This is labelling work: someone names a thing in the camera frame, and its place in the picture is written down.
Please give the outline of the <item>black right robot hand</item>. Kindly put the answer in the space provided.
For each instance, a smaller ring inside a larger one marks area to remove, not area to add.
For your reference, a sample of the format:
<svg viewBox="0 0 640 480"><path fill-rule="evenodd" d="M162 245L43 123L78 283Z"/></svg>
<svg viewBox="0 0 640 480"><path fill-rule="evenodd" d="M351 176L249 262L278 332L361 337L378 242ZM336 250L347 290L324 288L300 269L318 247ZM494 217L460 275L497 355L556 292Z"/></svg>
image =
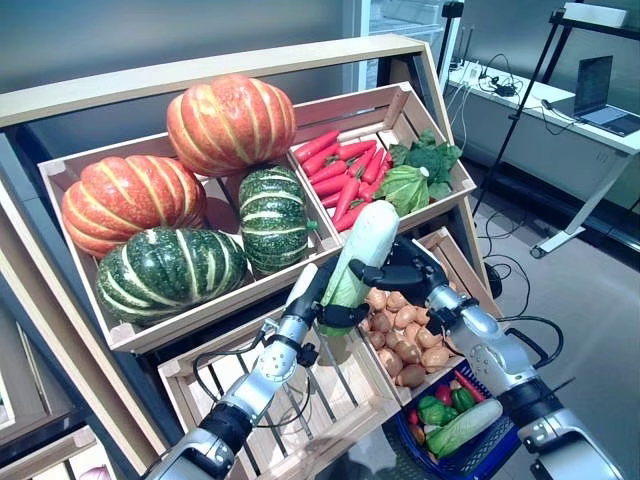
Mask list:
<svg viewBox="0 0 640 480"><path fill-rule="evenodd" d="M385 291L399 291L414 305L433 304L454 308L460 300L438 260L417 240L398 236L385 264L368 266L349 261L349 268L364 284Z"/></svg>

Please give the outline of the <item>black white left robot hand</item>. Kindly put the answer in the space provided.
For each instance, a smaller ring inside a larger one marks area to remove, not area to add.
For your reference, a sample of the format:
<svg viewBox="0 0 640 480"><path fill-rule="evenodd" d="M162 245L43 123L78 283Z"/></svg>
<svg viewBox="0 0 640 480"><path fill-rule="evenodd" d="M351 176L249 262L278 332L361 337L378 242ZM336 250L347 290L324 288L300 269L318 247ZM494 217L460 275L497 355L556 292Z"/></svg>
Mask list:
<svg viewBox="0 0 640 480"><path fill-rule="evenodd" d="M317 321L323 335L343 336L369 314L364 301L369 291L337 257L320 267L309 264L287 299L285 314Z"/></svg>

